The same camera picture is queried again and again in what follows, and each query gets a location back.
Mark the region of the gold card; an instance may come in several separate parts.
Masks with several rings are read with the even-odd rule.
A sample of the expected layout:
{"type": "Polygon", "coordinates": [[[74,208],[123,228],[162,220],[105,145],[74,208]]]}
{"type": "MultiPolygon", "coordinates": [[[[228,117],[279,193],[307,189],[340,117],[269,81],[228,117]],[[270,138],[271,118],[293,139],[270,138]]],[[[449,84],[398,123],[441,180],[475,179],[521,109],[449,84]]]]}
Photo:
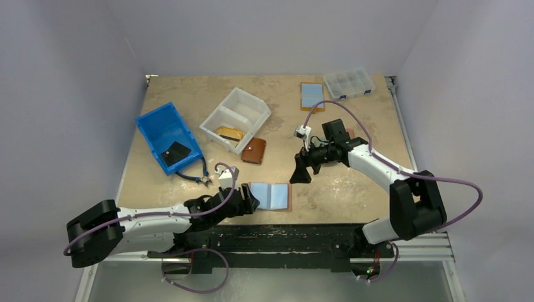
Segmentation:
{"type": "Polygon", "coordinates": [[[225,140],[232,142],[232,144],[237,145],[244,138],[244,132],[237,128],[229,128],[226,126],[220,126],[215,130],[215,133],[222,137],[225,140]]]}

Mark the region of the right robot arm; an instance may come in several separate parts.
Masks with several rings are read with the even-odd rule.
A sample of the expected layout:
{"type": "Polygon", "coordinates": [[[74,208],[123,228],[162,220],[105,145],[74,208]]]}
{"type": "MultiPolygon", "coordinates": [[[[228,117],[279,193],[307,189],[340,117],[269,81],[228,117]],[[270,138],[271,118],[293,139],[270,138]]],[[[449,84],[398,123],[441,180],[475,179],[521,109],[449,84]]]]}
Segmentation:
{"type": "Polygon", "coordinates": [[[432,232],[447,221],[445,207],[436,181],[428,171],[404,171],[401,165],[383,158],[360,138],[351,138],[340,119],[322,124],[326,138],[321,145],[311,142],[311,128],[298,126],[294,135],[304,146],[295,155],[292,184],[308,184],[311,174],[318,174],[321,166],[342,163],[363,173],[389,195],[389,214],[358,227],[354,246],[358,249],[389,240],[410,240],[432,232]]]}

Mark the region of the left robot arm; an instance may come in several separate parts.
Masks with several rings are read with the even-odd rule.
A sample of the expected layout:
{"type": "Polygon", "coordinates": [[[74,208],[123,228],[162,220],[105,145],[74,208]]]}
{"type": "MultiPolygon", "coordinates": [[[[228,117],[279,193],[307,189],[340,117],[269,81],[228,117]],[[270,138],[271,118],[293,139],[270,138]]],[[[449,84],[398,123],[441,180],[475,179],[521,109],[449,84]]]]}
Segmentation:
{"type": "Polygon", "coordinates": [[[220,188],[167,208],[118,207],[114,200],[99,202],[66,225],[69,243],[63,254],[74,268],[97,264],[127,252],[165,253],[178,243],[179,234],[202,232],[226,218],[253,214],[260,202],[247,184],[220,188]]]}

